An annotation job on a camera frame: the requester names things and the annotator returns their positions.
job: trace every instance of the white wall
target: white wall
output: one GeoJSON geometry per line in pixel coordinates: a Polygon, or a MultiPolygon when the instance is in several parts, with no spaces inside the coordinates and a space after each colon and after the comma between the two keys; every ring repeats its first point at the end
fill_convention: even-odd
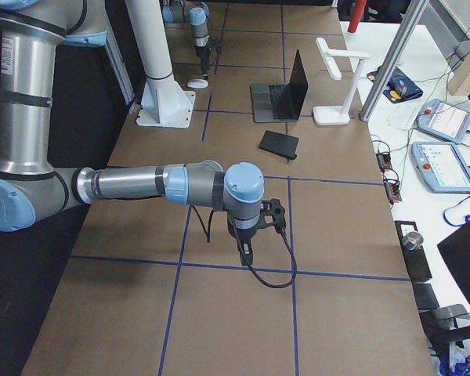
{"type": "Polygon", "coordinates": [[[470,27],[470,0],[439,0],[463,31],[470,27]]]}

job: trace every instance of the white lamp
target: white lamp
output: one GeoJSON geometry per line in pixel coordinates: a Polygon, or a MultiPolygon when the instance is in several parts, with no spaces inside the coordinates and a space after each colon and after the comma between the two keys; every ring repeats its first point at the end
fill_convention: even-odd
{"type": "Polygon", "coordinates": [[[317,47],[319,48],[320,55],[326,63],[327,71],[334,80],[341,80],[342,73],[339,70],[335,57],[351,57],[358,59],[359,63],[353,74],[352,86],[350,87],[349,93],[345,98],[342,106],[315,106],[313,108],[313,120],[318,125],[339,125],[348,124],[350,122],[350,106],[352,105],[353,95],[359,81],[360,74],[362,73],[363,65],[367,59],[370,58],[368,53],[356,52],[340,49],[330,49],[324,38],[317,38],[315,40],[317,47]]]}

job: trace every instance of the black laptop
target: black laptop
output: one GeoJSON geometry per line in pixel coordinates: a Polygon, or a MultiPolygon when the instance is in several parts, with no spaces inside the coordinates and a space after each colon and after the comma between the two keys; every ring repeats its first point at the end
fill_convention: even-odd
{"type": "Polygon", "coordinates": [[[296,50],[295,63],[288,84],[251,85],[254,121],[256,123],[298,121],[307,91],[308,80],[299,50],[296,50]]]}

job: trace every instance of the white table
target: white table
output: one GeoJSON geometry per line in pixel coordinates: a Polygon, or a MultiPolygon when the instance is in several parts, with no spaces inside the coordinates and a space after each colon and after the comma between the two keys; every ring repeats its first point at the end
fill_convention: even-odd
{"type": "MultiPolygon", "coordinates": [[[[361,77],[366,77],[368,72],[376,71],[382,64],[398,27],[397,24],[361,23],[357,32],[350,34],[347,31],[348,23],[342,23],[348,49],[368,52],[371,55],[371,59],[365,64],[361,77]]],[[[353,68],[356,67],[355,60],[352,61],[352,65],[353,68]]],[[[449,71],[444,56],[442,56],[432,36],[423,25],[416,27],[397,65],[414,81],[437,78],[449,71]]],[[[422,82],[418,85],[424,91],[421,98],[393,104],[383,96],[378,101],[369,120],[371,134],[379,136],[392,149],[407,144],[408,130],[413,127],[414,119],[425,103],[434,98],[446,99],[446,78],[442,78],[440,81],[422,82]]],[[[362,103],[367,98],[371,87],[372,83],[368,79],[360,79],[358,90],[362,103]]],[[[450,103],[460,103],[466,99],[466,97],[447,97],[447,101],[450,103]]],[[[460,107],[470,110],[470,102],[467,101],[461,104],[460,107]]],[[[410,142],[414,141],[431,142],[437,141],[437,139],[419,131],[413,131],[410,142]]],[[[470,145],[470,135],[465,136],[463,143],[470,145]]],[[[379,147],[381,151],[386,150],[383,145],[379,145],[379,147]]],[[[374,148],[378,148],[378,143],[374,144],[374,148]]],[[[467,164],[470,165],[470,149],[465,146],[459,146],[458,149],[467,164]]],[[[415,221],[419,232],[423,235],[425,255],[432,272],[430,283],[439,305],[451,306],[461,303],[470,312],[470,305],[450,275],[437,248],[437,244],[441,240],[456,230],[456,227],[449,226],[444,222],[443,210],[455,205],[466,195],[431,193],[419,179],[413,162],[410,160],[410,155],[408,154],[404,158],[405,153],[405,149],[392,153],[393,167],[401,176],[403,175],[401,190],[403,201],[393,206],[392,216],[394,220],[415,221]]],[[[466,214],[470,214],[470,200],[459,208],[450,211],[448,218],[451,222],[460,223],[463,222],[463,216],[466,214]]]]}

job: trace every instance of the white mouse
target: white mouse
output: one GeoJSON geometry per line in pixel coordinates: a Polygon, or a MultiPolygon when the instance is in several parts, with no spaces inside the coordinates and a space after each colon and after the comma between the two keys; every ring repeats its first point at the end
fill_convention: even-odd
{"type": "Polygon", "coordinates": [[[209,86],[209,83],[201,78],[194,78],[192,80],[189,80],[186,83],[186,86],[191,89],[205,89],[209,86]]]}

